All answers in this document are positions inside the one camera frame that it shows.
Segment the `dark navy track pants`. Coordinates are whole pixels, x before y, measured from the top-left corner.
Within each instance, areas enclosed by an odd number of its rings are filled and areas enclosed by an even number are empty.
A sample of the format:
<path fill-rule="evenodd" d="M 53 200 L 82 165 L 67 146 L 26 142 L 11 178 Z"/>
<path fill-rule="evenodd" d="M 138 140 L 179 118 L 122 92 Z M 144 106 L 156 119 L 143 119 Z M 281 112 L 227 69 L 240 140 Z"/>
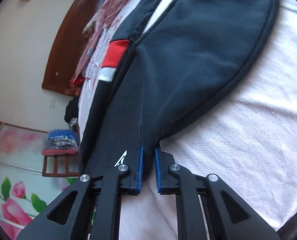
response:
<path fill-rule="evenodd" d="M 279 0 L 141 0 L 106 52 L 80 171 L 151 165 L 157 144 L 222 101 L 257 61 Z"/>

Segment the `black clothing pile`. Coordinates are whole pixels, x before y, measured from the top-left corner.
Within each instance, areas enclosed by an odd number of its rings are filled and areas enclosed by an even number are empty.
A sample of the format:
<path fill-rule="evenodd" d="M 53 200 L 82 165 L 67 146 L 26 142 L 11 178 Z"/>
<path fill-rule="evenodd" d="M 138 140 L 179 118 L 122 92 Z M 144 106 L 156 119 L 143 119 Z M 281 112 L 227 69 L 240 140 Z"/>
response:
<path fill-rule="evenodd" d="M 80 97 L 78 96 L 70 100 L 65 109 L 64 120 L 69 125 L 69 129 L 71 131 L 73 131 L 75 129 L 75 126 L 77 125 L 79 99 Z"/>

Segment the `wooden chair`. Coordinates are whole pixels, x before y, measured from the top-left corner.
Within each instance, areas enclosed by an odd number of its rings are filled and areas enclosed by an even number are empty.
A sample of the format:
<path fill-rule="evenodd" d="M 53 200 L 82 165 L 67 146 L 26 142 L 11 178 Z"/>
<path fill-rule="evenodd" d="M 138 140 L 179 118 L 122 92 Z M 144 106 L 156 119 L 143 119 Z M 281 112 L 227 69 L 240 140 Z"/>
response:
<path fill-rule="evenodd" d="M 44 156 L 42 176 L 44 177 L 77 177 L 79 154 Z"/>

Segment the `floral sliding wardrobe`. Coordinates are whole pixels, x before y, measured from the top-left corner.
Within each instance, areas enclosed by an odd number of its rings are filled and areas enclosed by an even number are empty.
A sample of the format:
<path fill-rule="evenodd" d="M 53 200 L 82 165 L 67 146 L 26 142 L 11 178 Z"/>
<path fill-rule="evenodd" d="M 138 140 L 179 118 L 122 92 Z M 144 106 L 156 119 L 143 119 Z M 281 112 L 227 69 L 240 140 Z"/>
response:
<path fill-rule="evenodd" d="M 44 177 L 46 133 L 0 123 L 0 226 L 16 239 L 75 177 Z"/>

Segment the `bagged clothes bundle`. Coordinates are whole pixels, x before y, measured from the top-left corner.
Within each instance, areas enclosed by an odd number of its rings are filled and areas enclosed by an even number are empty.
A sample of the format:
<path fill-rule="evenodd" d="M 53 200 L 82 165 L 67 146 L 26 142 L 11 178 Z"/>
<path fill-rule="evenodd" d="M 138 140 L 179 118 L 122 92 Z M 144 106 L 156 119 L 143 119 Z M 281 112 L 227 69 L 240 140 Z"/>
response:
<path fill-rule="evenodd" d="M 42 154 L 44 156 L 77 154 L 80 141 L 76 132 L 69 129 L 54 129 L 46 135 Z"/>

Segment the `white floral bed mattress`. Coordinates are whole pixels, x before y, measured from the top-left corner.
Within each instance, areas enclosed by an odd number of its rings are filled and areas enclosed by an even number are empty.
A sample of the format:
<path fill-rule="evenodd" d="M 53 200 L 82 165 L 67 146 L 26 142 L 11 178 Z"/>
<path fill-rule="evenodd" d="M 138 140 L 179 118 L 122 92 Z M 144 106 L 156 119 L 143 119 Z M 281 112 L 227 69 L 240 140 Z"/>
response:
<path fill-rule="evenodd" d="M 80 133 L 97 120 L 91 110 L 100 68 L 115 39 L 142 0 L 129 0 L 99 42 L 82 74 Z M 173 0 L 151 0 L 153 27 Z M 271 35 L 234 90 L 187 128 L 165 135 L 162 150 L 199 175 L 219 174 L 266 223 L 287 237 L 297 227 L 297 0 L 279 0 Z"/>

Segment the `red pillow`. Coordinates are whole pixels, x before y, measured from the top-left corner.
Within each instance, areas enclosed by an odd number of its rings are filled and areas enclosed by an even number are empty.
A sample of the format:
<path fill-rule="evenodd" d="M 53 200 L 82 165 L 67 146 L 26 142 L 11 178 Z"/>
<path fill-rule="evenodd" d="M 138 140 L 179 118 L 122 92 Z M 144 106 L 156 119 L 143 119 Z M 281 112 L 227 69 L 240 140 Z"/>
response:
<path fill-rule="evenodd" d="M 85 78 L 83 76 L 78 76 L 76 79 L 72 81 L 73 86 L 81 86 L 85 81 Z"/>

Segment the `dark wooden headboard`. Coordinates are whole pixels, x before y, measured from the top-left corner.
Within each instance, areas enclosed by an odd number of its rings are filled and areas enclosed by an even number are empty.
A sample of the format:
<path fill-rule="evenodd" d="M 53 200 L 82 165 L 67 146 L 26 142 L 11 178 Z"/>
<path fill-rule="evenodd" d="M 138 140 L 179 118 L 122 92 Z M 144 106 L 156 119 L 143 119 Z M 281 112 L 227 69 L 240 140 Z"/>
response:
<path fill-rule="evenodd" d="M 42 89 L 74 95 L 70 80 L 88 42 L 82 31 L 103 3 L 104 0 L 74 0 L 53 42 Z"/>

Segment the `pink patterned blanket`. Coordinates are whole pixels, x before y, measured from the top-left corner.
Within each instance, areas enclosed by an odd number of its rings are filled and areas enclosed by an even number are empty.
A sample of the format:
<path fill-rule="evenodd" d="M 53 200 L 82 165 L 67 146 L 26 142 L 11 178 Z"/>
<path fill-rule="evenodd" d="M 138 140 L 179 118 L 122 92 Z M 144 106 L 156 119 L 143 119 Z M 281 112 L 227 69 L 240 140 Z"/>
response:
<path fill-rule="evenodd" d="M 87 67 L 97 43 L 99 42 L 103 28 L 109 27 L 112 24 L 118 13 L 128 1 L 129 0 L 104 0 L 103 5 L 85 26 L 82 34 L 89 40 L 77 64 L 75 73 L 70 80 L 70 86 L 74 91 L 75 96 L 79 95 L 81 92 L 80 86 L 75 82 L 77 78 L 82 75 L 85 67 Z"/>

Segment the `white wall socket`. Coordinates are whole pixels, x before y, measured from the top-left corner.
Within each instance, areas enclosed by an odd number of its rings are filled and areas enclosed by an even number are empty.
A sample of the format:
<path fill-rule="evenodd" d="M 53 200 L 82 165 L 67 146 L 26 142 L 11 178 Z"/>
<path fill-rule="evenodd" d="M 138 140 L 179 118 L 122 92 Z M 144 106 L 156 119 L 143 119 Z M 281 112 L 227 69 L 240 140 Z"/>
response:
<path fill-rule="evenodd" d="M 55 105 L 56 105 L 56 99 L 55 98 L 50 99 L 50 108 L 55 109 Z"/>

